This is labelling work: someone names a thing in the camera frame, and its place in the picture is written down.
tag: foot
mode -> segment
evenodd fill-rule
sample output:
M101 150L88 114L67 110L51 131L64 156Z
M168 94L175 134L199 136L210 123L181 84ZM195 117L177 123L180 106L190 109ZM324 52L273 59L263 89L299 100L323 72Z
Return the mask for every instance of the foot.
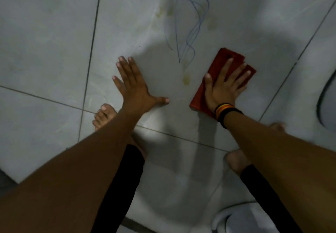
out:
M285 125L283 123L273 123L270 128L285 133ZM229 152L225 156L226 162L229 164L229 167L238 175L242 173L242 171L252 163L245 156L242 150L235 150L233 152Z
M104 125L106 125L109 121L111 121L118 113L114 110L114 108L109 104L103 104L98 112L94 115L94 120L92 124L94 125L94 130L97 131L101 129ZM147 157L146 151L140 147L132 138L129 137L128 144L136 146L141 152L144 159Z

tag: red sponge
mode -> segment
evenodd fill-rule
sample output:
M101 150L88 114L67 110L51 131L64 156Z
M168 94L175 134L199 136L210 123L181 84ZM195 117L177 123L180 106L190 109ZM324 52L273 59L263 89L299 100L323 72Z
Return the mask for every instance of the red sponge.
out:
M233 58L233 62L227 72L226 78L230 76L233 73L233 71L235 71L241 64L243 64L245 60L244 56L235 53L233 51L230 51L226 48L221 48L208 70L208 73L211 75L212 80L214 82L217 80L219 72L221 71L222 67L225 65L225 63L229 58ZM247 82L251 79L251 77L256 73L256 70L253 67L247 65L246 68L244 68L244 70L237 77L237 79L241 77L248 70L251 71L250 76L246 78L246 80L239 87L243 87L244 85L246 85ZM204 92L205 92L205 82L203 78L200 87L198 88L193 100L190 103L190 107L192 109L204 112L209 116L211 116L212 118L215 118L214 114L208 109L207 103L205 102Z

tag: hand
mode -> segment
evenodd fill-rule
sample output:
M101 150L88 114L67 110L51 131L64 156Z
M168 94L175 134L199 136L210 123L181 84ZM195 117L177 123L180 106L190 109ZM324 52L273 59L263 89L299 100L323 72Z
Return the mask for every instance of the hand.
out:
M124 84L116 76L113 76L112 79L123 95L123 108L143 115L157 104L169 103L168 98L154 97L148 93L145 80L132 57L128 57L128 62L123 56L120 56L118 60L116 66Z
M245 68L244 64L238 67L228 77L227 81L225 81L225 76L231 66L232 61L233 58L229 59L223 66L215 85L213 85L211 75L209 73L205 75L205 100L207 102L208 108L212 112L214 112L216 107L222 103L229 103L235 106L236 98L247 88L246 85L244 87L238 88L251 74L251 71L247 71L237 79L238 75Z

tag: forearm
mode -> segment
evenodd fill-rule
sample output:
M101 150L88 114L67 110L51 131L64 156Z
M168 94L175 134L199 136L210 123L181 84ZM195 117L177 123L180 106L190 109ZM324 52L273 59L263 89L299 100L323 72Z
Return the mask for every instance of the forearm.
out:
M275 131L238 112L224 124L304 232L335 224L336 154Z
M36 170L2 200L0 211L6 224L1 227L7 226L7 232L20 225L26 230L31 226L49 232L57 231L55 225L63 232L89 229L140 117L120 110L102 129ZM44 218L35 218L41 210L38 214Z

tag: bathroom floor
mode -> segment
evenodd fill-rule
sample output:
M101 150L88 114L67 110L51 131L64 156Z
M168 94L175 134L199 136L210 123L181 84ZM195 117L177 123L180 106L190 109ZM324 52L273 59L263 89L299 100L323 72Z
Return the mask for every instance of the bathroom floor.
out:
M223 162L234 139L188 106L221 47L257 70L238 108L336 151L316 117L336 68L335 0L0 2L0 169L18 183L90 135L103 103L121 108L119 55L171 101L135 129L149 157L127 217L153 231L211 232L220 209L254 200Z

